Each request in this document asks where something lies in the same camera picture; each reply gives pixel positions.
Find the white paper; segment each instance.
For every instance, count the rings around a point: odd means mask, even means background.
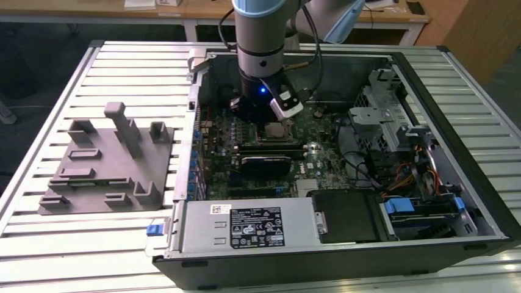
[[[366,11],[369,11],[369,9],[377,10],[378,8],[384,8],[394,5],[396,5],[394,0],[380,0],[376,2],[365,3],[364,10]]]
[[[153,10],[156,9],[156,0],[124,0],[124,9],[128,10]]]

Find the wooden table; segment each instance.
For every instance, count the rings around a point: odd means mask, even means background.
[[[182,0],[177,7],[124,11],[124,0],[0,0],[0,21],[30,23],[181,24],[186,40],[197,41],[197,25],[217,25],[232,8],[232,0]],[[398,12],[364,11],[356,28],[398,29],[405,35],[400,45],[414,45],[430,17],[410,13],[405,0]],[[233,16],[225,25],[234,25]]]

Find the blue connector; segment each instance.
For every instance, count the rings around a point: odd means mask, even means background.
[[[154,237],[154,236],[162,236],[162,224],[157,225],[148,225],[146,227],[146,236]]]
[[[282,191],[284,191],[284,189],[285,189],[285,186],[276,187],[276,188],[274,188],[274,192],[276,192],[276,194],[277,194],[277,195],[281,195],[281,194],[282,194]]]
[[[408,198],[392,198],[384,203],[384,206],[388,214],[414,211],[413,203]]]
[[[196,191],[196,185],[193,183],[189,183],[186,190],[188,190],[188,192],[194,192]]]
[[[464,203],[464,200],[461,199],[461,197],[454,197],[454,203],[456,203],[457,210],[460,212],[462,210],[465,210],[465,203]]]

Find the blue latch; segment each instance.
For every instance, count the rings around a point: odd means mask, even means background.
[[[146,236],[148,237],[162,236],[162,227],[164,227],[164,224],[148,225]]]
[[[392,198],[384,203],[384,206],[388,214],[414,211],[413,203],[408,198]]]
[[[454,203],[456,203],[457,210],[461,212],[465,209],[465,203],[461,197],[454,197]]]

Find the red wire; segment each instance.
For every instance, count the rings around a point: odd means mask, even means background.
[[[410,163],[404,163],[398,166],[397,168],[397,178],[396,178],[396,181],[398,181],[400,179],[400,171],[401,171],[401,168],[404,168],[405,166],[410,165]]]

